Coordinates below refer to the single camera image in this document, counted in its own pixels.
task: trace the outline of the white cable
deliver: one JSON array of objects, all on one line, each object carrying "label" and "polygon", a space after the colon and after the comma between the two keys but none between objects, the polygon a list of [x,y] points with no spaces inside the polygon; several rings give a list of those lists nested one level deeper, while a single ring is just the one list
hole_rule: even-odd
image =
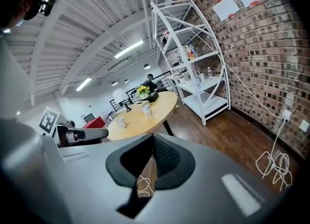
[{"label": "white cable", "polygon": [[[255,161],[255,164],[256,164],[256,167],[257,169],[259,170],[259,172],[263,175],[262,179],[269,175],[269,173],[272,171],[272,169],[275,169],[276,170],[276,174],[275,176],[273,177],[273,180],[272,180],[272,184],[275,184],[279,179],[282,179],[282,183],[281,183],[281,188],[280,188],[280,191],[282,190],[282,186],[283,186],[283,183],[285,183],[285,188],[292,185],[292,182],[293,182],[293,177],[292,177],[292,174],[291,172],[289,171],[289,166],[290,166],[290,160],[289,160],[289,157],[287,154],[285,153],[279,153],[275,158],[273,158],[273,152],[274,152],[274,148],[275,148],[275,145],[276,145],[276,141],[277,141],[277,138],[285,124],[285,121],[283,121],[283,123],[281,124],[281,126],[279,127],[279,130],[278,130],[278,133],[277,133],[277,137],[273,143],[273,146],[272,146],[272,149],[271,149],[271,153],[265,151],[264,153],[262,153],[262,155]],[[265,172],[262,172],[262,170],[258,167],[258,161],[264,156],[264,155],[267,155],[268,159],[269,159],[269,163],[268,163],[268,166],[266,167],[266,170]],[[276,160],[279,158],[279,166],[276,165]],[[290,178],[291,178],[291,183],[286,183],[284,177],[286,174],[289,174]]]},{"label": "white cable", "polygon": [[[173,18],[177,19],[175,16],[173,16],[171,13],[169,13],[168,11],[164,10],[166,13],[170,14]],[[189,28],[189,26],[187,26],[182,20],[179,20],[184,26],[186,26],[187,28]],[[215,50],[204,40],[202,39],[197,33],[195,33],[192,29],[189,29],[191,32],[193,32],[196,36],[198,36],[205,44],[207,44],[209,46],[210,49],[212,49],[214,52]],[[276,118],[279,119],[283,119],[283,123],[281,124],[281,126],[279,127],[278,133],[277,133],[277,137],[273,143],[273,147],[271,149],[271,153],[269,153],[268,151],[265,151],[262,153],[262,155],[255,161],[256,167],[259,170],[259,172],[263,175],[262,179],[269,175],[269,173],[272,171],[272,169],[276,170],[276,174],[272,180],[272,184],[275,184],[279,179],[282,179],[282,183],[281,183],[281,188],[280,191],[282,190],[282,186],[283,184],[286,185],[286,187],[292,185],[293,182],[293,177],[291,172],[289,171],[289,165],[290,165],[290,160],[289,160],[289,156],[286,153],[279,153],[275,158],[272,157],[273,152],[274,152],[274,148],[278,139],[278,136],[285,124],[285,117],[279,117],[273,113],[270,112],[270,110],[265,107],[256,97],[255,95],[247,88],[247,86],[243,83],[243,81],[238,77],[238,75],[230,68],[230,66],[225,62],[225,60],[223,60],[223,62],[226,64],[226,66],[234,73],[234,75],[240,80],[240,82],[245,86],[245,88],[252,94],[252,96],[261,104],[262,107],[264,107],[271,115],[273,115]],[[257,163],[258,161],[265,155],[267,154],[267,157],[269,159],[269,163],[268,166],[266,167],[265,172],[262,172],[262,170],[258,167]],[[276,165],[276,161],[277,159],[279,159],[279,165]],[[291,178],[291,183],[286,183],[284,177],[285,175],[289,174],[290,178]]]},{"label": "white cable", "polygon": [[141,176],[141,175],[140,175],[140,177],[141,177],[142,179],[140,179],[140,180],[137,182],[137,185],[138,185],[138,183],[140,183],[142,180],[145,180],[145,181],[147,182],[148,185],[147,185],[146,188],[143,189],[143,190],[140,190],[140,191],[137,190],[137,194],[148,193],[148,194],[149,194],[148,196],[150,196],[151,194],[150,194],[148,191],[146,191],[147,188],[150,188],[151,192],[153,192],[153,194],[154,194],[154,191],[153,191],[152,188],[151,188],[151,180],[150,180],[149,178],[144,178],[144,177]]}]

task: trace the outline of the brick wall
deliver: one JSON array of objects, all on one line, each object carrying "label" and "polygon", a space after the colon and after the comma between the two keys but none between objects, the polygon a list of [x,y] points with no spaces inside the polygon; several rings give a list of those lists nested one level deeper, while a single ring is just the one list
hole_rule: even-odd
[{"label": "brick wall", "polygon": [[[234,0],[240,10],[235,17],[222,22],[212,9],[217,0],[194,1],[214,30],[225,61],[247,87],[274,114],[281,115],[284,109],[292,112],[280,137],[305,157],[309,136],[299,125],[303,119],[310,121],[310,49],[308,35],[289,0],[261,0],[249,7],[241,0]],[[190,13],[187,22],[199,20]],[[210,51],[200,39],[194,43],[203,53]],[[205,71],[209,62],[215,60],[201,60],[196,66]],[[219,61],[212,69],[219,74]],[[237,77],[228,72],[232,106],[276,133],[281,120],[266,112]]]}]

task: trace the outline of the table leg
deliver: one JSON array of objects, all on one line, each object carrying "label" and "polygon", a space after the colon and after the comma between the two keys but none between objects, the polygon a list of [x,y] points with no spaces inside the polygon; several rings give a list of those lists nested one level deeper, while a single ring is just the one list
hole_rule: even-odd
[{"label": "table leg", "polygon": [[169,124],[168,124],[168,122],[167,122],[167,120],[165,120],[165,121],[163,122],[163,125],[165,126],[165,129],[167,130],[168,135],[174,136],[174,135],[173,135],[173,132],[171,131],[171,128],[170,128],[170,126],[169,126]]}]

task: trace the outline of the wooden floor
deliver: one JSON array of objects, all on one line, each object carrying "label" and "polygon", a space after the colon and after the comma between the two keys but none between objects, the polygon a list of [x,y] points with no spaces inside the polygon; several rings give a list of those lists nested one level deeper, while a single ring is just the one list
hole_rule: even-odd
[{"label": "wooden floor", "polygon": [[[176,137],[215,148],[227,154],[259,178],[262,177],[256,168],[255,161],[264,151],[271,151],[273,140],[233,111],[226,110],[208,120],[207,125],[203,126],[201,119],[191,109],[186,105],[179,104],[179,107],[167,121]],[[161,125],[154,130],[154,133],[167,132]],[[279,150],[285,152],[276,146],[276,153]],[[262,168],[267,166],[267,159],[263,161],[261,166]],[[293,179],[297,170],[297,163],[290,157],[290,171],[293,174]],[[154,189],[154,181],[157,176],[153,157],[141,175],[151,179],[151,187]],[[280,183],[273,185],[273,177],[274,173],[272,172],[264,178],[263,182],[277,193],[280,189]],[[143,190],[146,186],[146,182],[142,181],[138,184],[138,190]],[[143,193],[139,196],[148,196],[148,194]]]}]

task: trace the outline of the white ceiling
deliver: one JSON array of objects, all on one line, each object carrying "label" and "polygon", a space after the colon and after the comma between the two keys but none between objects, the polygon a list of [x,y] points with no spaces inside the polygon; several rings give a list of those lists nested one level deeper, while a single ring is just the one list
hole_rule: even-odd
[{"label": "white ceiling", "polygon": [[[57,0],[48,17],[38,14],[6,34],[33,82],[31,104],[35,96],[57,89],[63,94],[87,77],[111,80],[139,61],[156,59],[150,1],[165,0]],[[114,58],[141,39],[144,45],[127,58]]]}]

